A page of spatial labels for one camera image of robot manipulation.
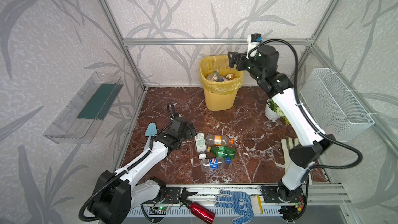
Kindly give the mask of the orange brown tea bottle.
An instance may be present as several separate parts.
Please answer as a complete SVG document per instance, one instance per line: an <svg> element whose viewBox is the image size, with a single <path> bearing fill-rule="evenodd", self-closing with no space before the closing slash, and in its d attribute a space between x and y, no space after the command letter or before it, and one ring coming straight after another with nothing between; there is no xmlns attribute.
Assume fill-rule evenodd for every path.
<svg viewBox="0 0 398 224"><path fill-rule="evenodd" d="M226 76L226 79L227 79L227 80L234 80L235 78L236 78L235 74L228 74L228 75Z"/></svg>

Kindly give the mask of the white cap green label bottle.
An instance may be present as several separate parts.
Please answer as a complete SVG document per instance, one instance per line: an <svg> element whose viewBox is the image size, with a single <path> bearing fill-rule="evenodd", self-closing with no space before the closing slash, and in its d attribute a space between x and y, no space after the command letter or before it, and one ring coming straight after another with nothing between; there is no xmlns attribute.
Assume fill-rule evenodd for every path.
<svg viewBox="0 0 398 224"><path fill-rule="evenodd" d="M207 80L212 81L212 82L219 82L220 79L220 71L218 69L215 69L212 73L210 73L207 77Z"/></svg>

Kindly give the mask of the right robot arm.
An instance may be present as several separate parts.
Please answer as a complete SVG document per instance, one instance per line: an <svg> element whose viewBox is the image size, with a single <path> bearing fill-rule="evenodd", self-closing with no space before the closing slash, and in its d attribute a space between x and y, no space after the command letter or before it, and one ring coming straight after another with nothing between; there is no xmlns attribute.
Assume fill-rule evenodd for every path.
<svg viewBox="0 0 398 224"><path fill-rule="evenodd" d="M294 80L291 81L287 75L278 72L279 53L269 44L286 45L293 53L295 65L298 65L295 48L286 40L263 40L258 33L249 35L247 43L246 53L228 53L229 66L250 74L257 85L282 109L300 143L289 151L291 162L279 183L279 188L287 192L297 190L307 180L311 170L318 167L344 170L359 165L363 160L363 154L350 145L336 141L333 135L327 135L300 102L297 92L298 75L295 74ZM317 165L316 161L320 155L332 144L354 152L357 155L356 160L342 166Z"/></svg>

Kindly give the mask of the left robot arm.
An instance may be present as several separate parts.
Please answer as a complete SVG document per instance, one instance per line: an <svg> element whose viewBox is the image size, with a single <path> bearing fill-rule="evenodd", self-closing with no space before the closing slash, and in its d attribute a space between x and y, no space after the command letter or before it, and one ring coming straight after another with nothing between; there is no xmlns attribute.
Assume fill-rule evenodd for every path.
<svg viewBox="0 0 398 224"><path fill-rule="evenodd" d="M160 192L160 183L153 179L139 184L144 175L177 150L183 141L196 135L193 123L175 114L164 130L148 136L145 149L138 157L115 172L105 171L99 176L78 218L83 222L122 223L130 209L156 198Z"/></svg>

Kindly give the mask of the yellow plastic bin liner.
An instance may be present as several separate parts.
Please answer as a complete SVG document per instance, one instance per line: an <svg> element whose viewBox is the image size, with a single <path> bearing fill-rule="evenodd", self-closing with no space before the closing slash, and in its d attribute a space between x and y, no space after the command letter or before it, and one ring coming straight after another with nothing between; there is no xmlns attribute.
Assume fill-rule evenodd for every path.
<svg viewBox="0 0 398 224"><path fill-rule="evenodd" d="M229 74L234 74L235 78L233 80L226 80L223 82L213 82L207 78L214 70L218 69L220 75L226 76ZM229 94L236 90L244 84L244 72L238 71L235 67L229 67L229 58L227 55L209 56L201 60L200 62L200 82L204 89L211 93L216 94Z"/></svg>

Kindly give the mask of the light blue spatula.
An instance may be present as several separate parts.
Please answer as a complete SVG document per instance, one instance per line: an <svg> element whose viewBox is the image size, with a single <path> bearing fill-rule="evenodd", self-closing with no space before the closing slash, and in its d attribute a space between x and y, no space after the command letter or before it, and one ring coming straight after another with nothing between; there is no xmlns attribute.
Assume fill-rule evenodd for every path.
<svg viewBox="0 0 398 224"><path fill-rule="evenodd" d="M153 136L155 136L156 133L157 133L156 124L155 124L154 122L151 122L151 123L148 125L148 128L147 128L147 130L146 130L146 132L145 132L145 136L147 137L147 142L146 142L146 144L145 144L144 150L146 150L146 149L148 149L148 148L150 147L151 138L152 138Z"/></svg>

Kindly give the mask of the artificial flower plant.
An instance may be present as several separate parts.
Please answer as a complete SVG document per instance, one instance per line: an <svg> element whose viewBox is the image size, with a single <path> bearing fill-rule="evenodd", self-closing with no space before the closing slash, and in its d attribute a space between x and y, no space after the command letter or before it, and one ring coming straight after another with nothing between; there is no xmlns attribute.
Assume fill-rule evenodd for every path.
<svg viewBox="0 0 398 224"><path fill-rule="evenodd" d="M268 100L267 105L271 111L276 113L278 117L283 118L286 124L291 124L282 109L273 100Z"/></svg>

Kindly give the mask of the lying Pepsi label bottle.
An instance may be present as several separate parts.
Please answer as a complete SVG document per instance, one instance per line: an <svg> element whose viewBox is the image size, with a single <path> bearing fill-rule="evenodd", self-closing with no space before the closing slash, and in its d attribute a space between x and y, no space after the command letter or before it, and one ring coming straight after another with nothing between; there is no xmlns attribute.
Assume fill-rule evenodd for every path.
<svg viewBox="0 0 398 224"><path fill-rule="evenodd" d="M206 154L202 153L199 155L201 162L202 172L210 172L218 169L223 169L225 166L231 163L230 158L211 158L208 159Z"/></svg>

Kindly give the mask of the green plastic bottle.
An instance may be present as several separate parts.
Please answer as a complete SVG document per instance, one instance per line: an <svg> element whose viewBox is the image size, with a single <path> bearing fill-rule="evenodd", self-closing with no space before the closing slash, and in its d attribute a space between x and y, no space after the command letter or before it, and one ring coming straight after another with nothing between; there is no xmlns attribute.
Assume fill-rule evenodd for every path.
<svg viewBox="0 0 398 224"><path fill-rule="evenodd" d="M216 157L230 159L234 159L236 153L236 150L234 148L225 146L207 147L207 151L213 153Z"/></svg>

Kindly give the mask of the green circuit board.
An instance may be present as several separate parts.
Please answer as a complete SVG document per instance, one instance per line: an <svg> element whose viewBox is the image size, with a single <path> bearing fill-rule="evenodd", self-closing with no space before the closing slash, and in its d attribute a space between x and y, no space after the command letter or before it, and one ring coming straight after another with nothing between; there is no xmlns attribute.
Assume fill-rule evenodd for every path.
<svg viewBox="0 0 398 224"><path fill-rule="evenodd" d="M150 215L167 215L170 210L172 209L171 206L152 206L149 209Z"/></svg>

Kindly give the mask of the red metal flask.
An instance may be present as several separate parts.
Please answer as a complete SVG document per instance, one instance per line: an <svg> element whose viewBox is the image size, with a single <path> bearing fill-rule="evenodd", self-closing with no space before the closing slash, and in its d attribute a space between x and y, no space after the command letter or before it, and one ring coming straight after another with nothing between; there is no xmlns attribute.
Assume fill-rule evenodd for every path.
<svg viewBox="0 0 398 224"><path fill-rule="evenodd" d="M187 188L183 188L180 195L180 206L185 206L187 209L189 209L192 215L196 216L205 223L212 224L215 218L215 213L196 202L188 200L189 197L194 196L197 193L198 192L191 192L188 191Z"/></svg>

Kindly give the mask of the blue dotted work glove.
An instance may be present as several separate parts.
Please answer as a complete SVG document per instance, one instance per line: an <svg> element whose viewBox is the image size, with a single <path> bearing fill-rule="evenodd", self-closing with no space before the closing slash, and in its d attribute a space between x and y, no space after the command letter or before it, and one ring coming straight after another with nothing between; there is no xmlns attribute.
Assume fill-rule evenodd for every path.
<svg viewBox="0 0 398 224"><path fill-rule="evenodd" d="M232 209L238 217L231 224L247 224L255 216L251 196L245 192L220 190L215 196L215 207Z"/></svg>

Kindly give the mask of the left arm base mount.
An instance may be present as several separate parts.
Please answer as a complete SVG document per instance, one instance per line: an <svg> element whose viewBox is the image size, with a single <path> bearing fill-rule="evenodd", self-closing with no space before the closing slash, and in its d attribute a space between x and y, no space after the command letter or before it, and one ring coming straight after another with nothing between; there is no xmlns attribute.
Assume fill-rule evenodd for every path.
<svg viewBox="0 0 398 224"><path fill-rule="evenodd" d="M180 187L168 186L164 181L155 177L151 178L151 180L155 181L160 186L158 195L151 200L152 203L156 202L162 202L166 204L180 203L180 196L181 196Z"/></svg>

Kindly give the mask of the clear acrylic wall shelf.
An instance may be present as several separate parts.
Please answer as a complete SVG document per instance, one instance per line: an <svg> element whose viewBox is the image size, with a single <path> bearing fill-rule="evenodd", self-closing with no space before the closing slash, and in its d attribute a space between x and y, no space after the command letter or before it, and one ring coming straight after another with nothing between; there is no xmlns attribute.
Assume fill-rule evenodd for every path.
<svg viewBox="0 0 398 224"><path fill-rule="evenodd" d="M123 85L120 75L92 73L44 137L56 144L91 143Z"/></svg>

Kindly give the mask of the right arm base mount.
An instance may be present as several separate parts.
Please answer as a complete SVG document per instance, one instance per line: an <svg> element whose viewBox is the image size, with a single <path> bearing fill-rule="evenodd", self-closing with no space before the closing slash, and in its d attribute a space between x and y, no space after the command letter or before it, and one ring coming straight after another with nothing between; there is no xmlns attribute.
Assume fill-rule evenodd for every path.
<svg viewBox="0 0 398 224"><path fill-rule="evenodd" d="M290 191L281 186L260 186L260 192L264 199L264 203L303 203L304 202L304 192L302 188Z"/></svg>

